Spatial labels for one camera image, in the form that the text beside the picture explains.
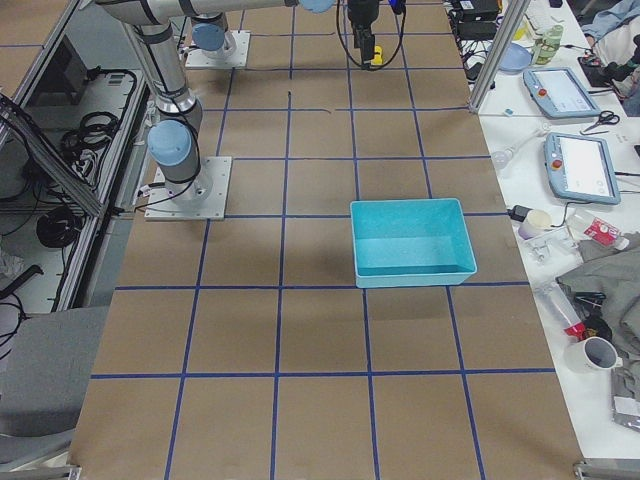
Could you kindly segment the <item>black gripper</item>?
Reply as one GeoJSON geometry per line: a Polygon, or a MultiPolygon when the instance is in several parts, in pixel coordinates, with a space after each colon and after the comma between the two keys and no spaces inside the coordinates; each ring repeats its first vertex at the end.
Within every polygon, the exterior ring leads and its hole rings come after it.
{"type": "Polygon", "coordinates": [[[358,30],[361,66],[371,67],[375,57],[375,35],[370,28],[376,21],[376,0],[348,0],[347,15],[351,27],[358,30]]]}

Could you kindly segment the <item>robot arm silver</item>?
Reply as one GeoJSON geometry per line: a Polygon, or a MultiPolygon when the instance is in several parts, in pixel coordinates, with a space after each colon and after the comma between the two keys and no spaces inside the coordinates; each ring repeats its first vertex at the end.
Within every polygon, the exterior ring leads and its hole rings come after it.
{"type": "Polygon", "coordinates": [[[98,6],[121,22],[143,67],[145,78],[155,93],[162,119],[178,122],[191,144],[180,167],[188,175],[174,178],[174,194],[184,195],[200,176],[198,134],[202,106],[190,90],[185,69],[178,57],[171,19],[174,17],[217,17],[231,11],[277,6],[297,6],[313,13],[327,11],[331,1],[99,1],[98,6]]]}
{"type": "MultiPolygon", "coordinates": [[[[347,17],[362,59],[375,56],[372,25],[379,16],[379,1],[347,1],[347,17]]],[[[231,30],[225,13],[191,16],[191,44],[184,49],[188,70],[243,69],[247,65],[251,34],[231,30]]]]}

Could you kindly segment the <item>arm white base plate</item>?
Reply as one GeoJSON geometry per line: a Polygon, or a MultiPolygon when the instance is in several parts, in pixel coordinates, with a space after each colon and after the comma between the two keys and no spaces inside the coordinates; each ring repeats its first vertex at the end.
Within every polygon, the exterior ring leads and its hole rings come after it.
{"type": "Polygon", "coordinates": [[[171,182],[150,192],[151,206],[145,207],[149,221],[223,220],[225,217],[232,158],[204,157],[199,175],[180,196],[186,184],[171,182]]]}
{"type": "Polygon", "coordinates": [[[186,68],[244,69],[250,44],[248,30],[228,30],[216,33],[194,33],[192,45],[186,51],[186,68]]]}

